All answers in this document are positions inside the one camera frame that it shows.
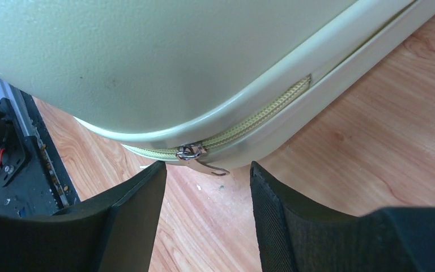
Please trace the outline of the cream suitcase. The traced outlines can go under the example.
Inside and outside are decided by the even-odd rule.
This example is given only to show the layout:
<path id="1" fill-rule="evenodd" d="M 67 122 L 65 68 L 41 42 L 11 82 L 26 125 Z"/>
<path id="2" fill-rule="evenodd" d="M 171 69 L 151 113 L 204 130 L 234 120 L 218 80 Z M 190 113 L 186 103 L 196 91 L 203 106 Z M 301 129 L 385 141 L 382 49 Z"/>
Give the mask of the cream suitcase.
<path id="1" fill-rule="evenodd" d="M 433 15 L 435 1 L 0 1 L 0 78 L 138 155 L 222 176 Z"/>

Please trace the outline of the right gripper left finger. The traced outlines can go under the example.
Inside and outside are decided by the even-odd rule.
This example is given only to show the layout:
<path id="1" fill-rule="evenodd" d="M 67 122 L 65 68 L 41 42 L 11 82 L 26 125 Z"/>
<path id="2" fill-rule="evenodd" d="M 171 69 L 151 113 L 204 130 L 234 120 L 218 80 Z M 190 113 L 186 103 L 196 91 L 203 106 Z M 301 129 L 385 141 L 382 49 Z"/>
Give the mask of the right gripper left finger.
<path id="1" fill-rule="evenodd" d="M 53 215 L 0 215 L 0 271 L 148 271 L 166 180 L 157 161 Z"/>

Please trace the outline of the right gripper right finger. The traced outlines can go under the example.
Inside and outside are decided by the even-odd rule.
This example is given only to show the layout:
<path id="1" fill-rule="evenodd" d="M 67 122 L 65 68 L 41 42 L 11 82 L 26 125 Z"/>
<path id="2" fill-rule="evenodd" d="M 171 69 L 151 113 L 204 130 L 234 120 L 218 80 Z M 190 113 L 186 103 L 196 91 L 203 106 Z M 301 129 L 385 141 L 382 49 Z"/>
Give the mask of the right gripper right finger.
<path id="1" fill-rule="evenodd" d="M 250 167 L 263 271 L 435 271 L 435 207 L 352 216 Z"/>

